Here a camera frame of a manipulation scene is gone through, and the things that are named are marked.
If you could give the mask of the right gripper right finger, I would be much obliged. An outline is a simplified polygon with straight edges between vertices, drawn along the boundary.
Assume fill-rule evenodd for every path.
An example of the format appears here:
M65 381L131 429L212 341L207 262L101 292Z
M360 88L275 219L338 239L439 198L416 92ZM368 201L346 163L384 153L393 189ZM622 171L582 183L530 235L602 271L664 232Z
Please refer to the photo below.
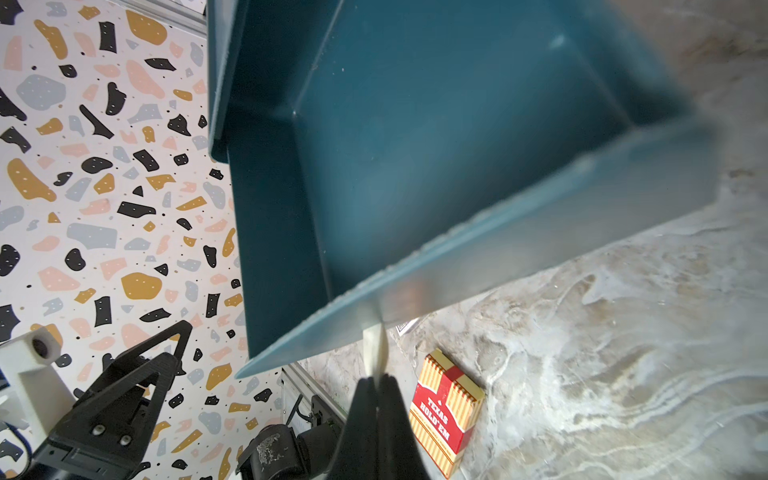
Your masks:
M397 380L378 384L377 474L379 479L428 479Z

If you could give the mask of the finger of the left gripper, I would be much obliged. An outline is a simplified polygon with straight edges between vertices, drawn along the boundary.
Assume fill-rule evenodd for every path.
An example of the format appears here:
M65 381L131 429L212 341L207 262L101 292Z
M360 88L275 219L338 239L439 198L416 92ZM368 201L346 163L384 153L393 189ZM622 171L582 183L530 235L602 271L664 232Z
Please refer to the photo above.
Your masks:
M171 352L171 355L175 358L173 372L176 375L184 375L183 355L192 330L193 326L190 322L180 320L156 335L128 348L113 360L111 366L115 366L119 371L131 371L149 361L145 357L146 353L159 345L171 342L174 344L174 350Z
M37 474L136 474L180 360L118 356L35 452Z

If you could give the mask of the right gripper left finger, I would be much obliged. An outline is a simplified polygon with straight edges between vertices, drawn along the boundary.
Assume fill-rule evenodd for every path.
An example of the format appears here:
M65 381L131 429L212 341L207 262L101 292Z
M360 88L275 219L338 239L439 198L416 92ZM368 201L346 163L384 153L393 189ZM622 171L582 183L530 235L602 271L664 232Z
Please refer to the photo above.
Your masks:
M373 378L356 387L327 479L377 479L377 391Z

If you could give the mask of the teal top drawer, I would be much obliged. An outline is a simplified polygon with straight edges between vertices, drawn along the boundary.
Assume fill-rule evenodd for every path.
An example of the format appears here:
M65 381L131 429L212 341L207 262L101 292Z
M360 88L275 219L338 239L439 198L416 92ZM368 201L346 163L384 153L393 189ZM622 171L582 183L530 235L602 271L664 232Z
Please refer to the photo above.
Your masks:
M238 1L248 377L711 203L716 131L605 1Z

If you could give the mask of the teal drawer cabinet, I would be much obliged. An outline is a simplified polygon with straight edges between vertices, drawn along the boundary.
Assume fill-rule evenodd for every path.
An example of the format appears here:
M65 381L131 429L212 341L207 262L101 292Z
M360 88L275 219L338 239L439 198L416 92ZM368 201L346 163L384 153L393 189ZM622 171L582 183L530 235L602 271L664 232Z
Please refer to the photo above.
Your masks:
M223 127L227 113L227 57L232 31L236 24L237 0L208 1L206 6L208 53L208 153L219 163L227 163Z

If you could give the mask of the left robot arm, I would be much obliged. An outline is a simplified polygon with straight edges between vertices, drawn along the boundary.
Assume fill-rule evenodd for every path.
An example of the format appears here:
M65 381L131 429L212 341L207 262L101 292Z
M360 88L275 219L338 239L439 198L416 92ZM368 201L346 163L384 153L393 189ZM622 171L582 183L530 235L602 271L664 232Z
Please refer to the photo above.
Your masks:
M144 457L162 407L182 371L192 326L179 321L128 348L58 420L31 457L26 479L133 479L150 466ZM311 398L309 425L265 426L231 464L219 469L244 479L313 479L328 471L344 422L320 396Z

